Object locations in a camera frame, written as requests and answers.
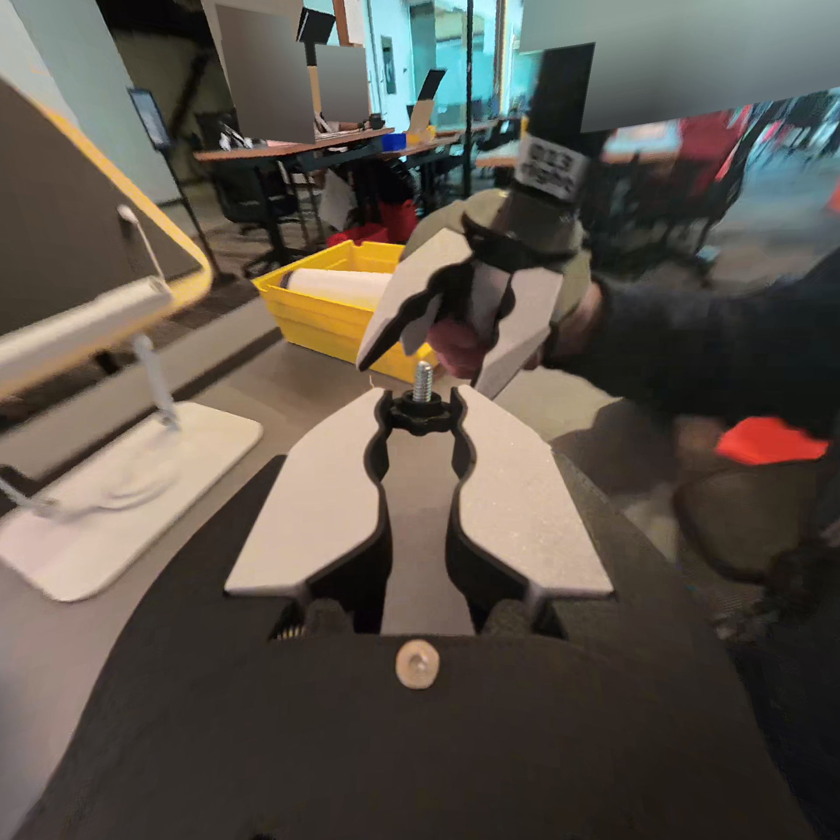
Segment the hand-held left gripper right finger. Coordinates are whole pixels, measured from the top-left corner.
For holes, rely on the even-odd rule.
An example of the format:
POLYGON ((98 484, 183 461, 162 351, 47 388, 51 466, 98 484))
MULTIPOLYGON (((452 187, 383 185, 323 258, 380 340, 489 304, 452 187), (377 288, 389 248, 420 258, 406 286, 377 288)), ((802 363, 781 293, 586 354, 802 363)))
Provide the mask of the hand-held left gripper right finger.
POLYGON ((613 583, 554 460, 529 426, 469 385, 459 408, 455 525, 483 560, 524 586, 526 602, 606 599, 613 583))

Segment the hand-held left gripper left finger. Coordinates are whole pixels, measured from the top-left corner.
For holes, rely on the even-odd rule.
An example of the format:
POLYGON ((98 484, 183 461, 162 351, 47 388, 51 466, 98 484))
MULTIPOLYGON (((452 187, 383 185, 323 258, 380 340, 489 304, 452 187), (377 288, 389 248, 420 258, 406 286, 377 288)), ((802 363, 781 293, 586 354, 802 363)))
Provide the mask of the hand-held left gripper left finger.
POLYGON ((370 388, 292 446, 225 582, 226 594, 306 600, 317 582, 382 535, 392 397, 370 388))

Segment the small dark sign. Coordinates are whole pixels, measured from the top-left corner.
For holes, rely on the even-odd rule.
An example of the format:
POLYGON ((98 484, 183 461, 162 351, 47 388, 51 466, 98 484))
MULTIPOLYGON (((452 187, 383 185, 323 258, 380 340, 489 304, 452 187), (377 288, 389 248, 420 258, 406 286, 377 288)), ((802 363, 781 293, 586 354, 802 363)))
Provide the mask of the small dark sign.
POLYGON ((160 154, 168 154, 172 147, 172 137, 152 92, 130 87, 128 94, 152 146, 160 154))

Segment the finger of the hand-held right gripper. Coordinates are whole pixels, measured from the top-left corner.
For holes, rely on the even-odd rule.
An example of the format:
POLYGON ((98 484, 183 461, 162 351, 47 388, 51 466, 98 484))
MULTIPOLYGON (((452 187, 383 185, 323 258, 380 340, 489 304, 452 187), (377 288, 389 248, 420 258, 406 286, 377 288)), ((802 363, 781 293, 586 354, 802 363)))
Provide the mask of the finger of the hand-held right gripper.
POLYGON ((437 320, 464 315, 475 268, 467 237, 448 228, 400 262, 369 320, 356 368, 368 371, 396 344, 406 356, 415 355, 437 320))
POLYGON ((485 349, 472 387, 495 399, 550 336, 563 276, 544 267, 509 273, 470 261, 470 326, 485 349))

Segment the black mesh chair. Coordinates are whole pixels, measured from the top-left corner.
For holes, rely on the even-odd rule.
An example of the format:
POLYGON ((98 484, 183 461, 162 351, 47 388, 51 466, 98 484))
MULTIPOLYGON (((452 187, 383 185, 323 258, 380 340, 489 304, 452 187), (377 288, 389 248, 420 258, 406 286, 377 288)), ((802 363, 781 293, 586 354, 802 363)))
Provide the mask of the black mesh chair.
POLYGON ((677 564, 719 635, 808 602, 838 561, 838 457, 696 472, 675 491, 677 564))

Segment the black knob screw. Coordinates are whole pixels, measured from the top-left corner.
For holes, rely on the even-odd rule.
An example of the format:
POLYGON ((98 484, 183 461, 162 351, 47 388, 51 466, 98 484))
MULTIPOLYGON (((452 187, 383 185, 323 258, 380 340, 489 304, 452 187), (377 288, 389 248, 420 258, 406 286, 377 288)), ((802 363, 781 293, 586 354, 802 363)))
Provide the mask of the black knob screw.
POLYGON ((454 434, 463 413, 456 387, 447 397, 434 390, 434 367, 427 361, 416 364, 413 385, 403 394, 385 394, 381 420, 384 430, 408 432, 414 437, 454 434))

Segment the white roll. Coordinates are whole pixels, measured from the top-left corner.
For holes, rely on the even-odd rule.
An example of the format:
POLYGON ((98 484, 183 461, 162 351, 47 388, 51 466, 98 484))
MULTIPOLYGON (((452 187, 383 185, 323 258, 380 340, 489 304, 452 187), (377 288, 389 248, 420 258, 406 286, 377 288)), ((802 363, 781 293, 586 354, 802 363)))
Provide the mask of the white roll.
POLYGON ((390 272, 298 268, 286 272, 280 288, 340 305, 375 310, 390 280, 390 272))

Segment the dark wooden desk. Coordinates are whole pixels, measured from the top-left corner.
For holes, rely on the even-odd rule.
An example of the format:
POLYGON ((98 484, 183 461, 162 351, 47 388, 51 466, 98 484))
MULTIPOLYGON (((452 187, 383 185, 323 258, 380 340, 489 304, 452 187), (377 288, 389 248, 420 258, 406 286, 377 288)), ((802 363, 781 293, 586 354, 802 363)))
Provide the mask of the dark wooden desk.
MULTIPOLYGON (((315 217, 319 218, 309 175, 314 172, 328 171, 336 166, 355 164, 374 158, 384 150, 382 139, 393 134, 394 131, 392 127, 354 129, 319 135, 314 143, 264 141, 249 148, 202 150, 195 152, 193 157, 196 162, 206 168, 207 163, 216 161, 247 165, 265 165, 271 161, 276 162, 286 177, 287 183, 296 188, 300 206, 301 197, 293 176, 294 174, 303 175, 312 210, 315 217)), ((305 254, 300 257, 307 256, 313 251, 306 219, 303 215, 302 218, 310 240, 308 247, 304 245, 299 223, 289 222, 281 226, 283 238, 290 248, 306 249, 305 254)))

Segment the yellow bin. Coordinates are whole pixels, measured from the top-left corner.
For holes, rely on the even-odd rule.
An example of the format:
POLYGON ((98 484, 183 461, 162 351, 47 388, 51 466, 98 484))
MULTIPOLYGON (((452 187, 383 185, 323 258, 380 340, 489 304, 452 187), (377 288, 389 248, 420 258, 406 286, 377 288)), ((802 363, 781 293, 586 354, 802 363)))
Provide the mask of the yellow bin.
POLYGON ((353 364, 373 311, 284 290, 280 280, 298 268, 393 273, 402 252, 401 245, 345 243, 275 269, 253 283, 286 341, 353 364))

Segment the red bin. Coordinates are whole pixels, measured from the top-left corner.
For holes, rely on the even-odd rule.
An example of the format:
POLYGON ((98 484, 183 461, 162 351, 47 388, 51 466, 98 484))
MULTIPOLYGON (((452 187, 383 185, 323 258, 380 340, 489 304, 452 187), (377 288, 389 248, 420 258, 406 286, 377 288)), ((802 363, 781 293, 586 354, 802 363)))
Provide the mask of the red bin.
POLYGON ((345 243, 355 246, 366 244, 405 245, 417 228, 419 219, 414 202, 409 200, 400 204, 379 202, 377 220, 332 234, 325 241, 330 248, 345 243))

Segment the black board with wooden rim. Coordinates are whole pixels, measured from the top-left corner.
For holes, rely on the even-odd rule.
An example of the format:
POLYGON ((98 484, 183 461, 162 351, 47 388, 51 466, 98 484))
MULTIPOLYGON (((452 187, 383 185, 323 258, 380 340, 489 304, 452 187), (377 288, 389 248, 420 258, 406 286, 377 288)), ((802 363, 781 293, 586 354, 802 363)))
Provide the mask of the black board with wooden rim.
POLYGON ((71 122, 2 80, 1 395, 201 300, 202 250, 71 122))

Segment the black office chair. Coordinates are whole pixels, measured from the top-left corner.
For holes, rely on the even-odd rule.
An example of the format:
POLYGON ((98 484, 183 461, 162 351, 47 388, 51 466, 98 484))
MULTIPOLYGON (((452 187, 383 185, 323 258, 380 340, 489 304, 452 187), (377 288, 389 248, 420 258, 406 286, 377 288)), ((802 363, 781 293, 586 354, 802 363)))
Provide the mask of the black office chair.
POLYGON ((269 250, 244 266, 246 279, 261 277, 305 254, 305 248, 290 248, 281 231, 284 223, 299 223, 304 245, 309 246, 297 190, 287 183, 276 162, 216 161, 206 167, 225 218, 240 226, 256 226, 268 235, 269 250))

